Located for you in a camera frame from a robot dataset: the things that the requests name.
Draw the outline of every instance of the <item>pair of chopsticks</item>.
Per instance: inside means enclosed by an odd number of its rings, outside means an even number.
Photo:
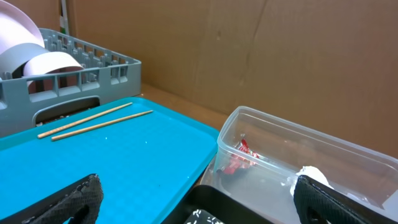
[[[76,126],[76,125],[78,125],[78,124],[81,124],[81,123],[90,121],[90,120],[95,119],[95,118],[98,118],[98,117],[100,117],[100,116],[102,116],[102,115],[106,115],[106,114],[108,114],[108,113],[112,113],[113,111],[120,110],[121,108],[125,108],[125,107],[127,107],[127,106],[129,106],[129,105],[132,105],[132,103],[126,103],[126,104],[124,104],[124,105],[117,106],[117,107],[115,107],[115,108],[106,110],[106,111],[104,111],[104,112],[100,112],[100,113],[98,113],[98,114],[94,114],[94,115],[92,115],[92,116],[89,116],[89,117],[87,117],[87,118],[80,119],[80,120],[75,121],[75,122],[72,122],[72,123],[70,123],[70,124],[66,124],[66,125],[61,126],[61,127],[59,127],[59,128],[55,128],[55,129],[53,129],[53,130],[44,132],[44,133],[42,133],[42,134],[37,135],[37,138],[42,139],[42,138],[47,137],[47,136],[49,136],[49,135],[51,135],[51,134],[55,134],[55,133],[57,133],[57,132],[60,132],[60,131],[65,130],[65,129],[74,127],[74,126]],[[137,114],[132,114],[132,115],[125,116],[125,117],[122,117],[122,118],[114,119],[114,120],[112,120],[112,121],[107,121],[107,122],[104,122],[104,123],[101,123],[101,124],[96,124],[96,125],[93,125],[93,126],[90,126],[90,127],[87,127],[87,128],[82,128],[82,129],[79,129],[79,130],[76,130],[76,131],[71,131],[71,132],[69,132],[69,133],[60,134],[60,135],[58,135],[58,136],[52,137],[51,140],[52,140],[52,141],[56,141],[56,140],[64,139],[64,138],[67,138],[67,137],[70,137],[70,136],[74,136],[74,135],[77,135],[77,134],[85,133],[85,132],[87,132],[87,131],[91,131],[91,130],[94,130],[94,129],[102,128],[102,127],[105,127],[105,126],[108,126],[108,125],[111,125],[111,124],[116,124],[116,123],[118,123],[118,122],[125,121],[125,120],[127,120],[127,119],[136,118],[136,117],[138,117],[138,116],[142,116],[142,115],[145,115],[145,114],[149,114],[149,113],[151,113],[151,112],[153,112],[153,111],[150,110],[150,111],[145,111],[145,112],[141,112],[141,113],[137,113]]]

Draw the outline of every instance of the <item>blue tray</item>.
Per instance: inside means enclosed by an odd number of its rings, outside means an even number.
[[[153,113],[52,142],[37,135],[114,108],[131,106],[67,133],[134,113]],[[217,151],[218,131],[142,98],[124,98],[0,139],[0,219],[88,174],[104,200],[97,223],[160,223]]]

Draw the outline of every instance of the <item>red wrapper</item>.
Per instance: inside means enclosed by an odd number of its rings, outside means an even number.
[[[240,141],[240,143],[236,146],[236,148],[238,148],[240,151],[242,151],[246,154],[249,154],[252,157],[259,158],[259,156],[256,152],[253,152],[252,150],[250,150],[248,143],[246,142],[245,139],[242,139],[242,141]],[[228,166],[225,167],[223,172],[225,174],[234,174],[238,168],[247,169],[254,165],[256,165],[255,162],[245,159],[236,154],[232,154],[231,159],[229,160]]]

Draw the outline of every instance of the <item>dish rack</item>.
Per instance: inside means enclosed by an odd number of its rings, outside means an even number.
[[[47,50],[66,52],[85,69],[20,78],[15,72],[0,71],[0,138],[141,92],[139,60],[54,30],[40,31]],[[31,83],[36,83],[35,91],[30,90]]]

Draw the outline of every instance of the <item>transparent bin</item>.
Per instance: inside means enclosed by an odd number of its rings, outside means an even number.
[[[236,149],[242,138],[260,159]],[[227,119],[218,146],[210,185],[270,221],[300,223],[290,188],[303,166],[317,167],[336,191],[398,221],[395,158],[245,106]],[[222,170],[233,154],[256,164],[227,175]]]

